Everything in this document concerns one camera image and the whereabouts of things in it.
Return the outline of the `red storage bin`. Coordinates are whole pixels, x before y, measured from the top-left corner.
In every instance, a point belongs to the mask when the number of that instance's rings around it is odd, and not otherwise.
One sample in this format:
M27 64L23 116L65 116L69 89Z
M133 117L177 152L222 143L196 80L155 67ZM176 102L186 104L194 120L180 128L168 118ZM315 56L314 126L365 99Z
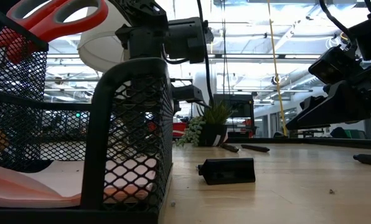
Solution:
M187 123L173 123L172 136L174 138L182 137L185 134L187 127Z

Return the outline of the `black mesh desk organizer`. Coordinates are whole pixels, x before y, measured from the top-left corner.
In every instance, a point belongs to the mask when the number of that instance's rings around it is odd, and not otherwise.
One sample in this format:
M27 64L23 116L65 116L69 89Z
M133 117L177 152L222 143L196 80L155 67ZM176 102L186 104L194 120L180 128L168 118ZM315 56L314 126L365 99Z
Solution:
M0 92L0 129L9 146L0 150L0 167L10 170L38 168L42 164L63 161L56 149L42 152L47 138L41 134L44 111L84 111L88 118L85 152L76 157L83 161L80 205L64 208L0 207L0 223L156 224L171 169L173 109L167 106L131 107L113 102L109 106L44 103ZM108 161L127 161L147 157L157 161L153 187L137 202L107 203L104 199Z

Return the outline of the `small black rectangular device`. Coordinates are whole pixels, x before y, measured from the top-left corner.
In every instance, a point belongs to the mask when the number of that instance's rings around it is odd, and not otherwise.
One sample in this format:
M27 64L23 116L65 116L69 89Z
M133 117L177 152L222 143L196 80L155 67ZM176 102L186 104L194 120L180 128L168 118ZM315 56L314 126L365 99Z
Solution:
M197 169L208 185L256 181L253 158L206 159Z

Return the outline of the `green chair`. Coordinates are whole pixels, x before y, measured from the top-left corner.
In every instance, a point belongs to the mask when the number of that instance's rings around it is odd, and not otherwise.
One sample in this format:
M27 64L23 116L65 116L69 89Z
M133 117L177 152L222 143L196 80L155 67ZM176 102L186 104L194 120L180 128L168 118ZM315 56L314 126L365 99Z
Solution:
M361 131L358 129L346 129L346 135L351 139L366 139L365 131Z

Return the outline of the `black bag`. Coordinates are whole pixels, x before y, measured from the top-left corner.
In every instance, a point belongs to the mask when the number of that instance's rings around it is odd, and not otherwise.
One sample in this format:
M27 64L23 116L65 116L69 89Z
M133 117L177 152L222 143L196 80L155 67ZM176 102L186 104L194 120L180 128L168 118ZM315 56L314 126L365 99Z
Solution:
M330 135L332 138L337 138L337 139L349 139L347 133L342 127L336 127L334 128L331 132Z

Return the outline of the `small potted succulent plant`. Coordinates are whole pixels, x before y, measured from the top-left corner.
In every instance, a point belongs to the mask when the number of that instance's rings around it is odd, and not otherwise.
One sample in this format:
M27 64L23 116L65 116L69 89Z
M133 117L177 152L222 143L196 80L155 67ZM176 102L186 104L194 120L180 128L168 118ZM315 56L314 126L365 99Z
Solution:
M189 121L181 138L176 139L176 146L190 143L199 147L217 147L228 139L227 119L232 114L224 101L211 103L210 108L198 110L199 116Z

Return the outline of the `black equipment cabinet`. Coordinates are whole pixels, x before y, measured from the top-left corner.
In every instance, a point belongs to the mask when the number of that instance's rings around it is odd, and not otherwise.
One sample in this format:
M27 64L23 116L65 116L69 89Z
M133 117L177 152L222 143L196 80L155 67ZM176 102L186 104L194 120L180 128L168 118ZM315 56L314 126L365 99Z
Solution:
M216 103L224 103L231 109L227 118L228 136L230 138L252 138L256 133L254 101L252 95L214 94Z

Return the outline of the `white lamp shade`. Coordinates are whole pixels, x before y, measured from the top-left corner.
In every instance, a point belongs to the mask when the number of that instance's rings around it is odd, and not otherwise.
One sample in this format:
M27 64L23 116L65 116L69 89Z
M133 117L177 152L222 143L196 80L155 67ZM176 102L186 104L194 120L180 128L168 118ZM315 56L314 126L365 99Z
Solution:
M125 50L115 32L129 23L109 0L106 19L98 26L82 32L78 44L78 54L82 62L94 70L105 73L111 67L129 60L129 51Z

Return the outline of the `pink sticky note pad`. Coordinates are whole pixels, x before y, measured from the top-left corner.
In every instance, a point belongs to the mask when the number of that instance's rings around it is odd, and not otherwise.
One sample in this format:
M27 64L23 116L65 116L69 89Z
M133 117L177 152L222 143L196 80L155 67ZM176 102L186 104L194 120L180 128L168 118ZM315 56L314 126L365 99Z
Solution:
M157 161L147 157L108 161L104 199L137 202L150 193ZM25 173L0 167L0 207L64 208L80 205L83 161L53 161L45 169Z

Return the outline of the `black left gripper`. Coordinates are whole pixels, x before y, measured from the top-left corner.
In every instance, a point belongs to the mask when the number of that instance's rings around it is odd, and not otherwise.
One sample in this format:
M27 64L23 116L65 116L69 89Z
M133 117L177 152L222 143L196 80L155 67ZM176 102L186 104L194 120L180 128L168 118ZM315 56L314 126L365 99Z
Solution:
M155 94L165 93L169 104L172 104L172 97L188 103L204 101L202 90L194 85L171 88L167 63L162 59L163 30L123 25L115 34L128 53L118 72L121 77L115 90L118 99L155 103L158 101Z

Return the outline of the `red handled scissors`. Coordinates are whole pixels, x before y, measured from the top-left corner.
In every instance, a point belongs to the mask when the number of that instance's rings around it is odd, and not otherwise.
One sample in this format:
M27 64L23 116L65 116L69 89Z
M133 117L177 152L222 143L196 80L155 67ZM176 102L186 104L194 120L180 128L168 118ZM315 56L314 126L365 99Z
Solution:
M0 65L18 64L48 42L101 24L108 15L105 0L20 0L3 17Z

